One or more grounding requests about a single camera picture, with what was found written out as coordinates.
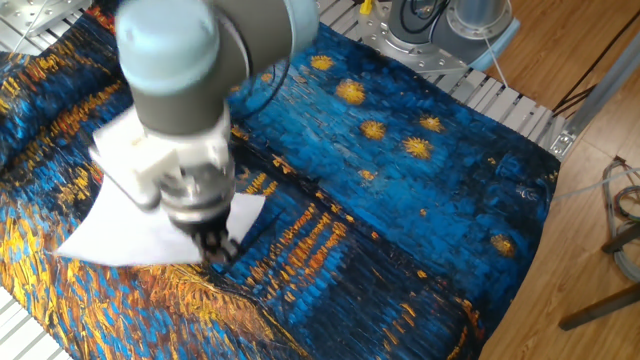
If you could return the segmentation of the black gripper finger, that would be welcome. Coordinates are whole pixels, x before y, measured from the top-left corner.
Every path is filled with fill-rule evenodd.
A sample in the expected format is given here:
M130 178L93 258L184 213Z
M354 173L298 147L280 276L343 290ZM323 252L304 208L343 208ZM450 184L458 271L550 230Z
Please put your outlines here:
M220 259L223 263L231 263L236 260L240 252L240 244L233 238L226 238L219 248Z
M217 243L211 245L206 240L201 240L199 248L202 254L203 261L205 263L216 264L221 262L218 253L219 245Z

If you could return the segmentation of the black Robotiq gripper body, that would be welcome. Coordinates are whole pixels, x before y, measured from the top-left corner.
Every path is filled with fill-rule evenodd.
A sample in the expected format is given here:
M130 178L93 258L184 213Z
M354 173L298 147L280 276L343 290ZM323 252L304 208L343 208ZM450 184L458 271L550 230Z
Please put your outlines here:
M192 237L204 250L217 250L229 243L227 220L229 212L223 212L210 219L195 222L177 222L177 228Z

